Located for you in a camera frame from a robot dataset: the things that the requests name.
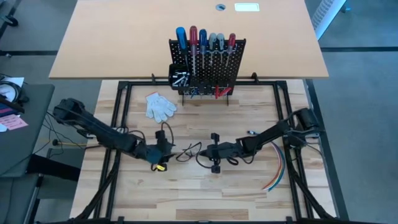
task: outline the pegboard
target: pegboard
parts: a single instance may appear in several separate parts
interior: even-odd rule
[[[185,65],[185,56],[180,53],[177,40],[169,40],[170,52],[172,56],[173,64]],[[198,88],[199,94],[201,95],[214,95],[215,86],[218,85],[220,90],[231,87],[232,90],[228,92],[228,95],[232,95],[233,87],[235,85],[236,77],[238,76],[239,67],[242,61],[244,47],[246,45],[246,39],[236,40],[233,52],[229,56],[228,66],[226,61],[228,54],[226,52],[228,46],[228,40],[224,43],[224,49],[220,49],[218,42],[215,43],[215,50],[213,51],[212,66],[210,65],[211,54],[209,46],[206,46],[206,54],[204,57],[204,68],[202,67],[202,54],[195,56],[195,75],[193,74],[193,60],[191,52],[191,46],[188,41],[188,71],[190,72],[190,86],[183,87],[178,90],[179,95],[184,93],[191,93],[192,90]]]

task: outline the blue screwdriver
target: blue screwdriver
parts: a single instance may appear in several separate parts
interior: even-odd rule
[[[178,44],[180,46],[180,52],[185,57],[185,63],[187,64],[188,68],[188,45],[187,45],[187,34],[185,33],[185,29],[183,27],[178,27],[175,30],[177,34]]]
[[[207,32],[205,29],[201,29],[199,31],[199,44],[200,44],[200,53],[201,53],[201,67],[205,69],[205,54],[207,46]]]

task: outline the work glove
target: work glove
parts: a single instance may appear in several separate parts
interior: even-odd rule
[[[174,111],[177,107],[169,100],[160,96],[157,92],[152,93],[146,97],[147,99],[147,113],[148,118],[155,118],[155,121],[160,123],[167,121],[167,116],[171,117],[174,115]]]

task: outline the wooden table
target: wooden table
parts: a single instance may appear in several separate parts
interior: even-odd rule
[[[287,83],[293,110],[307,107],[302,81]],[[107,124],[111,122],[117,85],[117,80],[103,81],[99,93],[95,116]],[[159,124],[145,116],[145,96],[153,91],[177,105],[176,114],[167,121],[174,132],[175,152],[198,141],[206,147],[212,143],[212,132],[220,135],[221,142],[233,142],[249,129],[261,132],[277,121],[271,86],[236,86],[229,106],[222,99],[201,100],[198,96],[185,100],[182,106],[181,97],[169,86],[134,86],[127,123],[130,130],[143,131],[149,144],[155,143],[155,131],[160,129]],[[104,152],[86,151],[71,217],[78,215],[97,191]],[[304,148],[302,156],[309,189],[326,211],[335,215],[323,159],[310,148]],[[210,164],[205,158],[200,157],[200,161]],[[240,162],[231,166],[222,161],[221,174],[212,174],[194,159],[185,163],[172,159],[167,172],[152,172],[147,162],[123,155],[112,219],[125,216],[125,220],[285,220],[286,216],[294,217],[287,171],[274,190],[261,190],[273,178],[277,166],[278,158],[269,144],[250,165]],[[302,194],[298,192],[304,211]],[[107,198],[106,195],[102,216]]]
[[[242,2],[259,11],[236,11]],[[328,76],[304,0],[79,0],[50,78],[167,77],[168,41],[193,25],[247,40],[240,78]]]

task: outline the wire bundle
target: wire bundle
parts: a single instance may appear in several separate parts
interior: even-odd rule
[[[284,172],[285,172],[285,157],[282,153],[282,150],[280,149],[277,144],[271,142],[272,147],[275,149],[276,154],[278,155],[278,160],[279,160],[279,168],[278,172],[276,173],[275,177],[267,184],[265,185],[262,189],[263,190],[268,190],[271,191],[276,185],[279,184],[280,180],[282,179]]]

